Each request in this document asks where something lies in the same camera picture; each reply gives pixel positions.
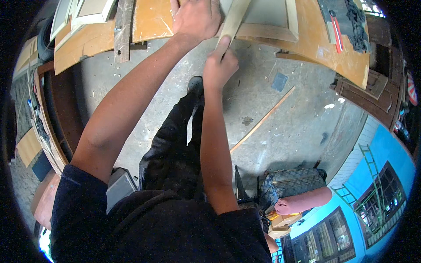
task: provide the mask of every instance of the person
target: person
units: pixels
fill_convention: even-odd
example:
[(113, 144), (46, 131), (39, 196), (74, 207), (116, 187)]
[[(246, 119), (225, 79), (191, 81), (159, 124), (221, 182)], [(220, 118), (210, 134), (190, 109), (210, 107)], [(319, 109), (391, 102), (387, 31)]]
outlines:
[[(106, 214), (107, 184), (124, 142), (172, 68), (221, 22), (219, 0), (171, 0), (171, 7), (174, 36), (108, 92), (63, 170), (51, 218), (55, 262), (272, 262), (257, 210), (241, 210), (232, 190), (222, 89), (239, 66), (228, 36), (140, 161), (143, 190)], [(200, 182), (207, 202), (197, 195)]]

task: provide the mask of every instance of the black t-shirt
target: black t-shirt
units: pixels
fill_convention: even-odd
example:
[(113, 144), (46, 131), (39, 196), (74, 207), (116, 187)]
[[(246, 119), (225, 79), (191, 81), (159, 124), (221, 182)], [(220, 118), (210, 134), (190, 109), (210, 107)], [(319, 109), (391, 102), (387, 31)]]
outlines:
[(172, 191), (138, 191), (109, 214), (107, 185), (67, 165), (53, 207), (54, 262), (272, 262), (257, 210), (217, 215)]

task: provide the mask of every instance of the workbench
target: workbench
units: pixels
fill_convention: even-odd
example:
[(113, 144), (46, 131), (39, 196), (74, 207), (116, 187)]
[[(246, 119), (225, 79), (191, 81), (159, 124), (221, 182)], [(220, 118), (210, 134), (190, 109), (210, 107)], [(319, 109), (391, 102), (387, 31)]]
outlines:
[[(356, 5), (362, 8), (359, 0)], [(343, 36), (344, 50), (337, 53), (336, 47), (329, 43), (326, 26), (317, 0), (296, 0), (299, 40), (289, 42), (261, 37), (236, 37), (255, 43), (265, 44), (289, 51), (282, 58), (299, 59), (324, 65), (356, 86), (365, 89), (368, 79), (369, 53), (353, 50), (348, 37)], [(137, 0), (133, 13), (132, 42), (144, 42), (173, 35), (171, 5), (169, 0)], [(55, 74), (75, 65), (86, 57), (112, 50), (114, 47), (115, 20), (104, 24), (88, 24), (74, 33), (54, 56)], [(68, 23), (56, 36), (56, 46), (70, 32)]]

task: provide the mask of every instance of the hand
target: hand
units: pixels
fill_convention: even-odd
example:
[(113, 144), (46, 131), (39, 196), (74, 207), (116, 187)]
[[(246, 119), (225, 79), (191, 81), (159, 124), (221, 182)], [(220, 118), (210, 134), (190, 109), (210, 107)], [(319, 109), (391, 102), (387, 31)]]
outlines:
[(205, 90), (221, 91), (227, 81), (240, 68), (238, 59), (229, 49), (230, 42), (229, 36), (222, 37), (216, 49), (208, 55), (203, 70), (203, 87)]
[(215, 36), (221, 14), (219, 0), (171, 0), (174, 34), (186, 34), (199, 44)]

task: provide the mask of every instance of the black shoe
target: black shoe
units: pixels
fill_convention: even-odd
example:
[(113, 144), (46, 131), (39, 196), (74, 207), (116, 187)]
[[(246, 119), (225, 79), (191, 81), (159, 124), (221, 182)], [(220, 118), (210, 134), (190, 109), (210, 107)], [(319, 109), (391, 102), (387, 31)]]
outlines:
[(204, 99), (203, 78), (201, 76), (192, 77), (187, 85), (187, 92), (193, 92), (202, 101)]

